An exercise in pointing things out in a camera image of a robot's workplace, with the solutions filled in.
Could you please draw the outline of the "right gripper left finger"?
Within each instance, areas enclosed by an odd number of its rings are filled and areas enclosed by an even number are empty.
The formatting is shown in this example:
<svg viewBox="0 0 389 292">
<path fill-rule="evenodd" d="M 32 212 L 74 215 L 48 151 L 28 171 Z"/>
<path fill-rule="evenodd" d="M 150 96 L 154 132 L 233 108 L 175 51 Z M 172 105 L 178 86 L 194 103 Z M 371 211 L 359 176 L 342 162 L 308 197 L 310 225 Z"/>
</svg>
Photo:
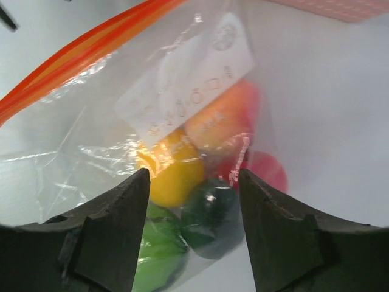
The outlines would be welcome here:
<svg viewBox="0 0 389 292">
<path fill-rule="evenodd" d="M 1 226 L 1 290 L 131 291 L 149 192 L 140 169 L 42 224 Z"/>
</svg>

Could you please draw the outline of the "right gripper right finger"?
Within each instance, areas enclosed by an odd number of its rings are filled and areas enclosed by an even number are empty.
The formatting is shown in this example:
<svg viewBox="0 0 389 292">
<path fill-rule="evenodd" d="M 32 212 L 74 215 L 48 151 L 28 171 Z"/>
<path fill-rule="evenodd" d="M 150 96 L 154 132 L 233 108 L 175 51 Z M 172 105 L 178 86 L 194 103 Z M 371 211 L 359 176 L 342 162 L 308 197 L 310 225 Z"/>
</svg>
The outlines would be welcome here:
<svg viewBox="0 0 389 292">
<path fill-rule="evenodd" d="M 388 229 L 344 220 L 239 173 L 257 291 L 387 291 Z"/>
</svg>

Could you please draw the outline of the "fake yellow lemon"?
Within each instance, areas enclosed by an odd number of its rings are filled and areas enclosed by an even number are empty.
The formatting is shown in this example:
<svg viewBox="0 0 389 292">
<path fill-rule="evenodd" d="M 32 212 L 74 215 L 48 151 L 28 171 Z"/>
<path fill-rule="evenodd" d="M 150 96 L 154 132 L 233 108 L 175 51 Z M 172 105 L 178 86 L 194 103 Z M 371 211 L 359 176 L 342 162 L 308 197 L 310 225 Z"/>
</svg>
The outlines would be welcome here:
<svg viewBox="0 0 389 292">
<path fill-rule="evenodd" d="M 181 128 L 152 149 L 140 144 L 137 164 L 150 173 L 150 200 L 161 207 L 182 206 L 192 188 L 205 179 L 205 167 L 193 141 Z"/>
</svg>

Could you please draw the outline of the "fake peach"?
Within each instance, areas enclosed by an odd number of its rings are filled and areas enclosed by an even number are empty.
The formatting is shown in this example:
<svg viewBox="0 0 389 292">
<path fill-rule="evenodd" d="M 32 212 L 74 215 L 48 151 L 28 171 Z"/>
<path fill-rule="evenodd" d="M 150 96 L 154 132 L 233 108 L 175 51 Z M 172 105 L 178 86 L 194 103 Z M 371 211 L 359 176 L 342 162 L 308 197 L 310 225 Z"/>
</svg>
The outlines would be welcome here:
<svg viewBox="0 0 389 292">
<path fill-rule="evenodd" d="M 260 90 L 241 79 L 188 119 L 184 129 L 197 148 L 213 151 L 236 135 L 252 134 L 260 111 Z"/>
</svg>

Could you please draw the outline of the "clear zip top bag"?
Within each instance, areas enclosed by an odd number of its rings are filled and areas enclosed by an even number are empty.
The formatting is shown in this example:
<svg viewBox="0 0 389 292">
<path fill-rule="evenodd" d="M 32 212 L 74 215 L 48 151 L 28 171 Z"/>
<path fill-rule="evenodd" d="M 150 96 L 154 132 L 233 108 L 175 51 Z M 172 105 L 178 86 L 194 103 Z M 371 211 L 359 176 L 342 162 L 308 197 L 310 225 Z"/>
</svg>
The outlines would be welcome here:
<svg viewBox="0 0 389 292">
<path fill-rule="evenodd" d="M 258 63 L 263 18 L 262 1 L 145 1 L 65 47 L 1 100 L 1 226 L 42 224 L 146 169 L 136 161 L 140 144 L 150 150 L 185 131 L 241 79 L 261 93 L 254 132 L 213 151 L 196 147 L 203 181 L 240 147 L 249 159 L 254 151 L 277 158 Z M 204 291 L 191 281 L 244 242 L 216 260 L 186 242 L 185 269 L 165 291 Z"/>
</svg>

